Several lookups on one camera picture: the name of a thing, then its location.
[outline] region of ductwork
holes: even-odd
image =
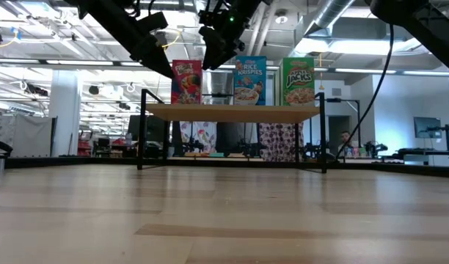
[[[332,26],[355,0],[326,0],[321,5],[304,36]]]

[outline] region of white column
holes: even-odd
[[[49,108],[49,117],[57,117],[52,150],[53,157],[76,155],[78,152],[82,90],[83,82],[77,71],[54,70]]]

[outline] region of ceiling pipe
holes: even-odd
[[[252,32],[252,37],[251,37],[251,42],[247,46],[248,47],[247,48],[247,56],[251,56],[252,55],[252,51],[254,50],[254,44],[255,44],[255,41],[257,39],[257,36],[259,35],[260,25],[262,24],[263,15],[265,15],[265,13],[266,13],[266,8],[267,8],[266,4],[260,3],[259,13],[258,13],[258,16],[257,16],[257,20],[255,21],[254,31]]]
[[[274,20],[275,11],[277,11],[278,2],[280,1],[274,0],[270,5],[269,16],[267,17],[266,23],[263,27],[263,31],[260,34],[259,43],[254,52],[255,56],[259,56],[260,52],[262,51],[263,44],[265,43],[267,38],[267,33],[269,33],[271,22]]]
[[[355,0],[326,0],[321,1],[318,12],[307,27],[304,36],[315,33],[321,29],[328,28],[343,15],[343,13],[354,3]]]

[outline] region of floor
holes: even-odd
[[[449,264],[449,179],[135,166],[7,171],[0,264]]]

